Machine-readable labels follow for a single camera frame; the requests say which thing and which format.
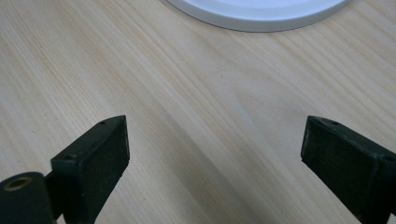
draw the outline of white round plate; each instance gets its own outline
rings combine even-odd
[[[273,32],[331,16],[351,0],[168,0],[194,18],[220,27]]]

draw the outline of black plastic part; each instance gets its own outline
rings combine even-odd
[[[303,162],[361,223],[387,223],[394,211],[396,154],[329,119],[308,117]]]
[[[129,162],[125,116],[106,119],[51,160],[67,223],[94,223]]]
[[[52,224],[44,176],[30,172],[0,183],[0,223]]]

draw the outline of wood grain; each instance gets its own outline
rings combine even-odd
[[[253,34],[164,0],[3,0],[0,178],[46,174],[125,114],[131,163],[97,223],[359,223],[301,162],[304,124],[334,119],[396,152],[395,11],[356,0]]]

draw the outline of light wood surface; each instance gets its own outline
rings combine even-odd
[[[301,162],[304,126],[334,119],[396,152],[395,12],[355,0],[252,34],[165,0],[2,0],[0,179],[47,174],[124,114],[131,161],[99,224],[359,223]]]

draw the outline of wooden table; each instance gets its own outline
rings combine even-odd
[[[99,224],[359,223],[301,162],[304,126],[334,119],[396,152],[395,12],[355,0],[253,34],[165,0],[3,0],[0,178],[47,174],[124,114],[131,161]]]

